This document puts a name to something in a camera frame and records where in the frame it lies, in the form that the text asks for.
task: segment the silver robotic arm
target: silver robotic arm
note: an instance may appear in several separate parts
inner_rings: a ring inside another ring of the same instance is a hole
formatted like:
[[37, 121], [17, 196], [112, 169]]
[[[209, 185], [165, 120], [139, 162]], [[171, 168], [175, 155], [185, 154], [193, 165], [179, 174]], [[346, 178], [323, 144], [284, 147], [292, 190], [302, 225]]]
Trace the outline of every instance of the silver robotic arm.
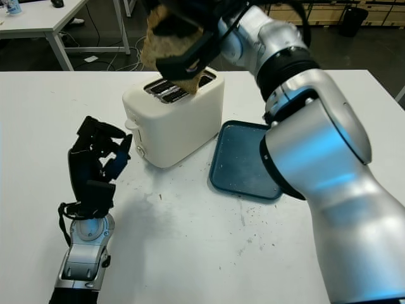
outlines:
[[[225, 33], [232, 24], [220, 20]], [[256, 78], [271, 128], [260, 153], [286, 194], [307, 200], [332, 303], [405, 298], [405, 208], [374, 178], [367, 134], [299, 31], [256, 6], [222, 46]]]

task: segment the table leg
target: table leg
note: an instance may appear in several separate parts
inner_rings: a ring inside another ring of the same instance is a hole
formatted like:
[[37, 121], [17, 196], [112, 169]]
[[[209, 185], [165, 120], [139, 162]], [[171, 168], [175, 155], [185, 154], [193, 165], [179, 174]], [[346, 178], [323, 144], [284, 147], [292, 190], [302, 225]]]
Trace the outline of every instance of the table leg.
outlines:
[[402, 88], [402, 90], [398, 93], [397, 97], [395, 97], [395, 100], [397, 102], [400, 102], [401, 99], [404, 97], [405, 95], [405, 86]]
[[129, 50], [127, 31], [125, 30], [124, 21], [121, 14], [120, 0], [113, 0], [113, 2], [116, 13], [116, 19], [118, 21], [118, 25], [120, 26], [121, 38], [124, 44], [125, 54], [129, 55], [131, 51]]
[[123, 0], [124, 2], [124, 7], [125, 7], [125, 12], [127, 13], [127, 17], [131, 17], [131, 9], [129, 8], [129, 3], [128, 0]]
[[74, 71], [72, 64], [70, 63], [69, 57], [65, 52], [65, 46], [60, 39], [57, 32], [46, 32], [45, 36], [55, 53], [56, 59], [58, 59], [64, 71]]

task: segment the toaster slot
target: toaster slot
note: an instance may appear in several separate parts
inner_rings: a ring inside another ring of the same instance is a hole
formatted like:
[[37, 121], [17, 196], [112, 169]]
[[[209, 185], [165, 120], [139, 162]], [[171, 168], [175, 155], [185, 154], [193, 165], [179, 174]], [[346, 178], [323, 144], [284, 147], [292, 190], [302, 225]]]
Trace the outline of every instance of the toaster slot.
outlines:
[[179, 100], [180, 98], [188, 95], [185, 90], [179, 89], [175, 92], [170, 93], [169, 95], [163, 96], [163, 100], [167, 103], [174, 103], [175, 101]]
[[172, 84], [170, 81], [166, 80], [163, 83], [157, 85], [156, 87], [152, 87], [151, 92], [153, 92], [155, 94], [161, 94], [174, 86], [175, 86], [174, 84]]
[[203, 87], [206, 84], [210, 83], [211, 81], [213, 81], [213, 79], [211, 77], [208, 77], [207, 75], [203, 75], [200, 79], [200, 82], [198, 83], [198, 87]]
[[[214, 74], [210, 73], [209, 71], [204, 71], [198, 86], [203, 87], [213, 81], [215, 78], [216, 76]], [[189, 95], [189, 93], [165, 79], [159, 79], [148, 84], [144, 87], [144, 90], [159, 98], [162, 103], [174, 103]]]

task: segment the blue plastic tray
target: blue plastic tray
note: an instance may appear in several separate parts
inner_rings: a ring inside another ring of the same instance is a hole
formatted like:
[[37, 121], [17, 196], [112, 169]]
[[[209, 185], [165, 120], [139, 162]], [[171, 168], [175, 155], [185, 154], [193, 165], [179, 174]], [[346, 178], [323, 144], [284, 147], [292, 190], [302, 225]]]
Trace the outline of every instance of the blue plastic tray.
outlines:
[[279, 186], [261, 162], [259, 144], [267, 125], [230, 120], [222, 125], [209, 179], [215, 188], [274, 200]]

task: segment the white table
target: white table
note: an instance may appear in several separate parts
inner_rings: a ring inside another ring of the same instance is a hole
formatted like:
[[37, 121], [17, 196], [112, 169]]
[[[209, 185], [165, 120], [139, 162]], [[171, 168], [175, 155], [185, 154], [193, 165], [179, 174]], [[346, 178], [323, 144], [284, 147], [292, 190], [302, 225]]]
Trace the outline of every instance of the white table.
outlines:
[[[253, 78], [223, 74], [223, 121], [262, 122]], [[405, 202], [405, 114], [367, 71], [330, 74], [370, 135], [373, 173]], [[56, 209], [74, 199], [66, 156], [75, 133], [86, 115], [124, 128], [123, 92], [151, 76], [0, 73], [1, 303], [49, 300], [66, 250]], [[215, 191], [208, 182], [215, 144], [168, 170], [148, 165], [132, 146], [117, 181], [112, 261], [99, 303], [328, 303], [308, 205]]]
[[119, 0], [114, 1], [123, 47], [65, 47], [58, 33], [88, 0], [64, 0], [65, 6], [54, 8], [50, 0], [22, 3], [22, 13], [11, 16], [0, 11], [0, 39], [46, 37], [63, 70], [73, 71], [66, 52], [119, 52], [130, 54], [127, 33], [122, 21]]

